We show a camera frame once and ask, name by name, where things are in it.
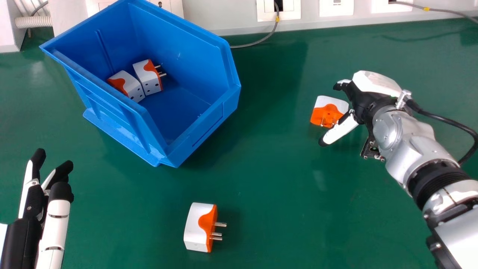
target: white corrugated tube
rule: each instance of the white corrugated tube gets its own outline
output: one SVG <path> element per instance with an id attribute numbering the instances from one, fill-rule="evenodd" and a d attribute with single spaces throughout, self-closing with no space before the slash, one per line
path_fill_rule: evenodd
<path id="1" fill-rule="evenodd" d="M 15 18 L 15 24 L 19 29 L 53 26 L 50 16 L 19 17 Z"/>

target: wall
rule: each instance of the wall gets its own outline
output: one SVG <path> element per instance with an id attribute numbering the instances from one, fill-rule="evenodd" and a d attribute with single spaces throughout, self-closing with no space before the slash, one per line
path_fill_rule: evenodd
<path id="1" fill-rule="evenodd" d="M 45 0 L 15 0 L 22 13 L 30 13 L 33 6 Z M 80 0 L 51 0 L 61 3 L 61 12 L 67 18 L 78 17 L 78 10 L 68 8 Z M 371 14 L 371 0 L 355 0 L 352 16 L 319 17 L 319 0 L 301 0 L 302 18 L 295 21 L 281 21 L 278 31 L 328 28 L 361 24 L 406 22 L 456 17 L 440 12 L 424 12 L 414 9 L 411 12 Z M 478 16 L 478 0 L 415 0 L 415 4 L 434 8 L 446 8 L 465 11 Z M 263 33 L 270 31 L 272 22 L 257 22 L 256 0 L 183 0 L 185 18 L 219 35 Z M 41 15 L 48 14 L 45 8 Z"/>

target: green table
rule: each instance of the green table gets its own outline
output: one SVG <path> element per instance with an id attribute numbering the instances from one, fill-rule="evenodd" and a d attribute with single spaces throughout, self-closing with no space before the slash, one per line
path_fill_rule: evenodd
<path id="1" fill-rule="evenodd" d="M 71 159 L 64 269 L 434 268 L 413 201 L 382 163 L 359 157 L 365 128 L 320 148 L 325 130 L 309 119 L 317 95 L 344 99 L 331 87 L 365 69 L 477 129 L 478 28 L 470 22 L 277 33 L 233 51 L 239 107 L 180 168 L 151 167 L 87 122 L 63 68 L 38 49 L 51 31 L 33 35 L 21 53 L 0 55 L 0 222 L 17 215 L 37 147 L 47 152 L 43 177 Z M 466 133 L 431 123 L 454 156 L 471 145 Z M 477 161 L 465 165 L 471 176 Z M 210 254 L 183 245 L 192 202 L 217 204 L 228 223 Z"/>

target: blue plastic bin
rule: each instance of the blue plastic bin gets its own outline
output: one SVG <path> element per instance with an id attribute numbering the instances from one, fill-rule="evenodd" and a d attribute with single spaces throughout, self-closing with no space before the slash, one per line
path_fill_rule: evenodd
<path id="1" fill-rule="evenodd" d="M 83 116 L 153 166 L 180 166 L 237 108 L 229 44 L 145 0 L 119 0 L 40 48 L 65 67 Z M 148 58 L 167 73 L 163 92 L 135 103 L 106 82 Z"/>

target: robotic arm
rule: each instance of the robotic arm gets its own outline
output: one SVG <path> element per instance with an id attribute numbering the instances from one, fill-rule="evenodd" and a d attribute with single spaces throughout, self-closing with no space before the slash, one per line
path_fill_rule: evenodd
<path id="1" fill-rule="evenodd" d="M 18 219 L 0 224 L 0 269 L 60 269 L 73 193 L 68 174 L 73 163 L 54 169 L 40 185 L 43 149 L 27 163 Z"/>
<path id="2" fill-rule="evenodd" d="M 470 128 L 423 111 L 392 79 L 359 71 L 341 80 L 352 109 L 319 140 L 327 146 L 358 125 L 369 132 L 360 155 L 385 161 L 385 168 L 415 201 L 432 235 L 426 244 L 441 269 L 476 268 L 478 260 L 478 181 L 460 167 L 477 148 L 478 135 Z M 433 128 L 412 111 L 457 126 L 475 139 L 465 157 L 456 161 L 436 140 Z"/>

